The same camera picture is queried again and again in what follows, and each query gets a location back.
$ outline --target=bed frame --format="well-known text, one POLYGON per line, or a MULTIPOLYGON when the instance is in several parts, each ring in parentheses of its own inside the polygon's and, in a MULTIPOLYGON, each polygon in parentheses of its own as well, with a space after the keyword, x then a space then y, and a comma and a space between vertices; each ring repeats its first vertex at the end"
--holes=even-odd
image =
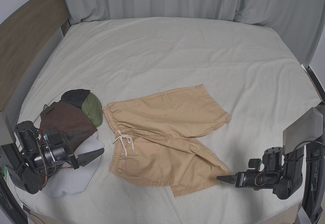
POLYGON ((0 112, 3 117, 7 115, 12 128, 27 93, 53 51, 44 49, 49 42, 58 44, 58 30, 61 27, 63 36, 66 34, 69 18, 64 0, 30 0, 0 25, 0 112))

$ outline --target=tan shorts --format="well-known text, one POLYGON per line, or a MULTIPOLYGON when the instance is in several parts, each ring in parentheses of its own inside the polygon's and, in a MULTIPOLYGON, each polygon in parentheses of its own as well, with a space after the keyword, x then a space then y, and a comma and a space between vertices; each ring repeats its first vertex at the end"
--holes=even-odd
POLYGON ((103 108, 116 138, 128 135, 134 144, 115 142, 110 172, 144 186, 170 186, 175 197, 215 184, 218 175, 231 174, 196 137, 230 120, 202 85, 113 102, 103 108))

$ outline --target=white bed sheet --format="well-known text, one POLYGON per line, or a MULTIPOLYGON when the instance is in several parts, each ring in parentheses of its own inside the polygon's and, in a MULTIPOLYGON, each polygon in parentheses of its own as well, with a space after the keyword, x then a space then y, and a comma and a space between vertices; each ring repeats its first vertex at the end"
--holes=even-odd
MULTIPOLYGON (((236 22, 144 18, 74 25, 31 88, 19 122, 70 89, 90 89, 102 105, 204 84, 232 119, 200 137, 236 173, 265 149, 282 146, 282 131, 319 104, 302 67, 272 30, 236 22)), ((35 212, 70 223, 257 223, 303 197, 220 184, 174 198, 170 187, 137 186, 110 173, 114 134, 104 119, 100 166, 80 194, 50 198, 14 189, 35 212)))

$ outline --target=wooden headboard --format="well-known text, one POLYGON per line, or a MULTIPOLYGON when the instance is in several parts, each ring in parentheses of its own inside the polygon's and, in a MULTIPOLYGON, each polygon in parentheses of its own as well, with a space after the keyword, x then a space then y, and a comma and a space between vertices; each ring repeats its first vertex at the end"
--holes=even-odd
POLYGON ((69 29, 64 0, 30 0, 0 25, 0 111, 52 35, 69 29))

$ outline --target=brown garment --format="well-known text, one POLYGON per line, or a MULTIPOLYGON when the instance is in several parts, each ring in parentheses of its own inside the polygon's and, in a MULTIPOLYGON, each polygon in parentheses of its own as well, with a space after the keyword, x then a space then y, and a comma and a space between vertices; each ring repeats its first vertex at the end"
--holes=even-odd
POLYGON ((89 129, 90 134, 83 139, 72 139, 69 141, 72 151, 97 131, 93 123, 87 118, 83 111, 74 105, 63 101, 53 102, 41 113, 40 130, 45 134, 50 128, 57 127, 63 132, 89 129))
POLYGON ((110 172, 144 186, 171 186, 175 197, 215 184, 218 175, 231 174, 196 137, 205 136, 230 120, 202 85, 113 102, 103 108, 115 137, 110 172))

